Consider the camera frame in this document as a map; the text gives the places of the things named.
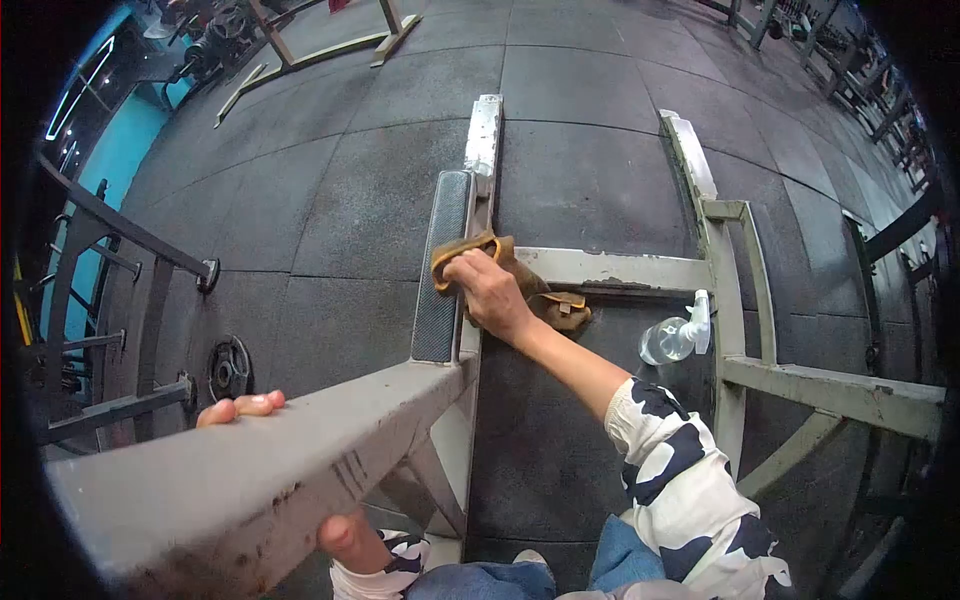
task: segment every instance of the spray bottle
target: spray bottle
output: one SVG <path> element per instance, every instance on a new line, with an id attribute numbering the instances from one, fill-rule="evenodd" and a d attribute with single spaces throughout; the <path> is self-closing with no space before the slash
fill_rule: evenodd
<path id="1" fill-rule="evenodd" d="M 650 327 L 637 345 L 640 358 L 648 365 L 665 365 L 684 360 L 696 349 L 705 354 L 710 345 L 710 300 L 707 290 L 697 290 L 693 306 L 686 308 L 690 321 L 670 317 Z"/>

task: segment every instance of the jeans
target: jeans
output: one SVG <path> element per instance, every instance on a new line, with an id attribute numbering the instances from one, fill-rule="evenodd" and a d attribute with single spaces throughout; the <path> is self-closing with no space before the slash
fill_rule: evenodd
<path id="1" fill-rule="evenodd" d="M 637 581 L 665 579 L 660 557 L 616 516 L 604 523 L 587 590 L 613 591 Z M 445 564 L 407 589 L 407 600 L 553 600 L 557 589 L 540 563 Z"/>

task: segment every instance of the weight plate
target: weight plate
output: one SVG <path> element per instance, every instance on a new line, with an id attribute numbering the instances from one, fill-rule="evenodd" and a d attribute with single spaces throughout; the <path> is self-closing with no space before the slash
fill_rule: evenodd
<path id="1" fill-rule="evenodd" d="M 253 393 L 253 364 L 240 338 L 231 335 L 213 346 L 206 378 L 214 402 Z"/>

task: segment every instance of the gym machine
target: gym machine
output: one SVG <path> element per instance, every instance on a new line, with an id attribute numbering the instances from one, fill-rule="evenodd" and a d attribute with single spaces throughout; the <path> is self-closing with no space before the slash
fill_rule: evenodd
<path id="1" fill-rule="evenodd" d="M 230 112 L 230 109 L 233 108 L 233 105 L 235 105 L 237 100 L 240 99 L 240 96 L 249 91 L 257 89 L 261 85 L 283 77 L 284 75 L 296 73 L 297 71 L 312 64 L 316 64 L 323 60 L 330 60 L 355 50 L 376 46 L 376 49 L 373 51 L 373 62 L 371 63 L 371 67 L 382 65 L 396 50 L 399 43 L 405 37 L 407 37 L 407 34 L 409 34 L 410 31 L 416 27 L 417 23 L 419 23 L 422 19 L 420 14 L 408 14 L 407 16 L 400 18 L 399 13 L 396 11 L 396 4 L 394 0 L 379 0 L 380 8 L 383 10 L 384 18 L 387 20 L 387 28 L 389 31 L 373 34 L 371 36 L 358 37 L 356 39 L 345 41 L 343 43 L 330 46 L 329 48 L 324 48 L 323 50 L 319 50 L 312 54 L 308 54 L 305 57 L 300 57 L 297 59 L 290 52 L 289 48 L 287 48 L 286 43 L 280 36 L 278 24 L 293 16 L 297 12 L 309 9 L 310 7 L 319 4 L 324 0 L 306 0 L 302 4 L 299 4 L 293 9 L 290 9 L 289 11 L 272 19 L 267 18 L 267 14 L 263 9 L 261 0 L 248 1 L 250 2 L 251 12 L 253 18 L 256 20 L 257 26 L 270 42 L 270 45 L 273 46 L 274 52 L 276 52 L 276 55 L 280 59 L 280 66 L 276 69 L 267 71 L 266 73 L 262 73 L 267 65 L 265 63 L 258 64 L 247 76 L 247 79 L 245 79 L 236 89 L 236 91 L 230 95 L 223 107 L 220 108 L 220 111 L 217 112 L 217 118 L 213 123 L 214 129 L 220 127 L 220 124 L 224 122 L 224 118 L 226 118 L 227 113 Z"/>
<path id="2" fill-rule="evenodd" d="M 660 122 L 674 176 L 695 210 L 700 258 L 548 248 L 518 248 L 517 258 L 551 286 L 591 294 L 688 297 L 709 291 L 717 332 L 713 433 L 730 458 L 737 487 L 750 497 L 850 420 L 935 444 L 943 388 L 779 364 L 751 205 L 718 198 L 689 121 L 661 110 Z M 490 226 L 502 124 L 502 97 L 481 96 L 473 105 L 464 168 L 438 177 L 408 361 L 292 400 L 289 410 L 269 419 L 218 428 L 216 435 L 190 430 L 47 465 L 61 505 L 70 507 L 65 516 L 103 581 L 140 597 L 261 594 L 313 552 L 317 526 L 326 517 L 396 480 L 422 492 L 416 500 L 402 493 L 391 498 L 433 536 L 435 548 L 446 544 L 437 554 L 460 555 L 481 332 L 465 321 L 462 299 L 435 291 L 430 253 Z M 746 355 L 734 226 L 742 228 L 756 288 L 759 358 Z M 813 412 L 744 475 L 748 389 Z M 380 485 L 388 495 L 397 488 Z M 424 507 L 424 497 L 432 507 Z"/>

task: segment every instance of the metal leg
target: metal leg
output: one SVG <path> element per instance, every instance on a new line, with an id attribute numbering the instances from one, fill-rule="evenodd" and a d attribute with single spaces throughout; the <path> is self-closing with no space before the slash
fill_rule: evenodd
<path id="1" fill-rule="evenodd" d="M 906 86 L 900 91 L 900 94 L 897 95 L 897 100 L 894 102 L 894 105 L 887 110 L 887 113 L 883 115 L 883 121 L 880 122 L 873 133 L 870 134 L 870 141 L 875 144 L 880 141 L 880 139 L 890 131 L 891 126 L 894 122 L 900 118 L 903 114 L 903 109 L 906 108 L 907 100 L 909 100 L 909 94 L 907 93 Z"/>
<path id="2" fill-rule="evenodd" d="M 777 7 L 777 0 L 765 0 L 763 10 L 760 12 L 760 19 L 754 26 L 754 32 L 750 36 L 750 45 L 754 50 L 760 49 L 760 42 L 767 35 L 767 26 L 774 18 L 774 9 Z"/>

